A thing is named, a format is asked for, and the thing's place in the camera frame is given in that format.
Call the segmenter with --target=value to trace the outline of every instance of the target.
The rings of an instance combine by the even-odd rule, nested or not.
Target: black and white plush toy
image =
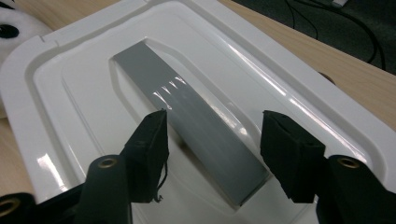
[[[33,36],[50,32],[47,25],[18,10],[13,0],[0,0],[0,70],[4,60],[17,46]],[[5,116],[0,95],[0,118]]]

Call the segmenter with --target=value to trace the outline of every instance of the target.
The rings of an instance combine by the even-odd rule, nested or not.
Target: white plastic tray
[[[295,119],[326,156],[364,161],[396,191],[396,134],[274,40],[216,1],[124,1],[16,49],[0,76],[21,154],[45,201],[82,183],[89,164],[118,154],[154,107],[112,57],[144,41],[260,160],[262,111]],[[271,178],[231,205],[178,136],[169,133],[161,203],[134,204],[135,223],[317,223]]]

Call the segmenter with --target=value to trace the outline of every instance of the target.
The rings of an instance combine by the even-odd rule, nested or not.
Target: gray carpet
[[[336,12],[345,13],[364,23],[371,30],[383,50],[375,50],[372,38],[356,22],[337,13],[323,9],[314,1],[301,0],[315,5],[311,7],[289,0],[234,0],[245,7],[275,21],[293,27],[306,35],[333,46],[365,62],[383,68],[396,75],[396,1],[394,0],[349,0]],[[330,7],[332,0],[317,0]]]

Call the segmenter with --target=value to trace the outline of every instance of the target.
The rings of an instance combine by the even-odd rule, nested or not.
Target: plush toy eye
[[[8,24],[1,24],[0,25],[0,38],[4,39],[9,39],[9,38],[15,38],[20,34],[20,31]]]

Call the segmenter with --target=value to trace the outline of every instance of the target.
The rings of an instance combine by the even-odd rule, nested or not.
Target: wooden surface
[[[396,77],[333,49],[230,0],[219,0],[271,36],[396,130]],[[19,7],[57,30],[117,0],[16,0]],[[32,192],[6,119],[0,119],[0,195]]]

